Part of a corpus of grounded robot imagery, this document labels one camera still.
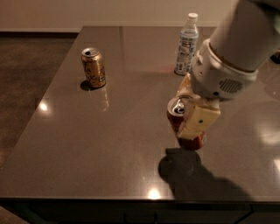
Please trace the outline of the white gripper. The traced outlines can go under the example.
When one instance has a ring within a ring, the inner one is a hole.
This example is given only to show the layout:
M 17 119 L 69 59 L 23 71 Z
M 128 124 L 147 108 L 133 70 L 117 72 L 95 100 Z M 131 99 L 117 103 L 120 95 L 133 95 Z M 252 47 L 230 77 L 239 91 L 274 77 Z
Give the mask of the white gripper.
M 204 40 L 192 59 L 191 75 L 185 75 L 176 93 L 176 96 L 192 96 L 194 92 L 202 97 L 188 100 L 178 137 L 198 137 L 221 115 L 217 99 L 229 101 L 237 98 L 255 82 L 257 74 L 257 70 L 244 72 L 223 62 L 212 50 L 210 39 Z

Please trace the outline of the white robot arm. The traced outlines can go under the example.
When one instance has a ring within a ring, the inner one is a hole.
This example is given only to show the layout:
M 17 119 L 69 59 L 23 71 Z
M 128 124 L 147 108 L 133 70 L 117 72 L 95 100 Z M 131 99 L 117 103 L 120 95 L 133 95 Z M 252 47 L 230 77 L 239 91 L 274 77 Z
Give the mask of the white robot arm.
M 193 140 L 221 114 L 220 102 L 249 87 L 280 47 L 280 0 L 239 0 L 204 40 L 178 95 L 185 101 L 177 137 Z

